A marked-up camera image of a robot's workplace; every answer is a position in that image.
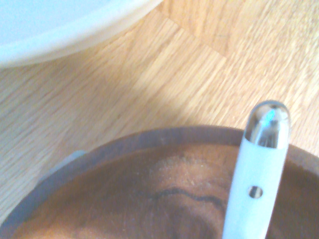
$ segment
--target white bowl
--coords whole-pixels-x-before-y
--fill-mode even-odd
[[[0,0],[0,67],[52,60],[129,27],[161,0]]]

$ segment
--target wood grain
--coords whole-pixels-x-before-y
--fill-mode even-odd
[[[83,52],[0,70],[0,222],[75,150],[151,128],[243,128],[282,101],[319,155],[319,2],[167,0]]]
[[[13,238],[220,239],[237,153],[189,144],[116,158],[55,192]],[[267,239],[319,234],[319,174],[293,162],[290,153]]]

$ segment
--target dark line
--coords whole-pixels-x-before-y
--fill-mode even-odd
[[[189,193],[184,189],[181,188],[170,188],[165,189],[154,194],[148,194],[145,192],[139,192],[140,195],[147,197],[148,199],[158,200],[162,197],[170,196],[170,195],[184,195],[187,196],[197,202],[211,202],[214,203],[216,206],[224,209],[223,201],[214,196],[197,196],[195,194]]]

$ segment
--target wooden bowl rim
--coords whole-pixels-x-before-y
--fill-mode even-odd
[[[107,161],[115,161],[117,158],[136,151],[168,145],[223,144],[239,146],[242,136],[243,130],[241,129],[199,125],[143,131],[106,143],[76,158],[40,181],[0,226],[0,238],[9,239],[31,213],[64,184]],[[290,144],[288,158],[304,170],[319,176],[319,158],[316,156]]]

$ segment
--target small hole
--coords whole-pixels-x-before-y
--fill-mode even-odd
[[[251,198],[260,198],[263,195],[263,190],[258,186],[251,186],[248,189],[248,194]]]

